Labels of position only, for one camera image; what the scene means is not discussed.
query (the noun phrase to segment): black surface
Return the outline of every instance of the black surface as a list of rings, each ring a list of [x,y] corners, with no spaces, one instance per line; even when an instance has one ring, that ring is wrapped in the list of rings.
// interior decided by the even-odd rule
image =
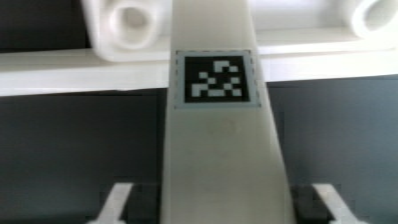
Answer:
[[[89,48],[80,0],[0,0],[0,53]]]
[[[329,224],[336,220],[311,185],[292,187],[297,224]]]

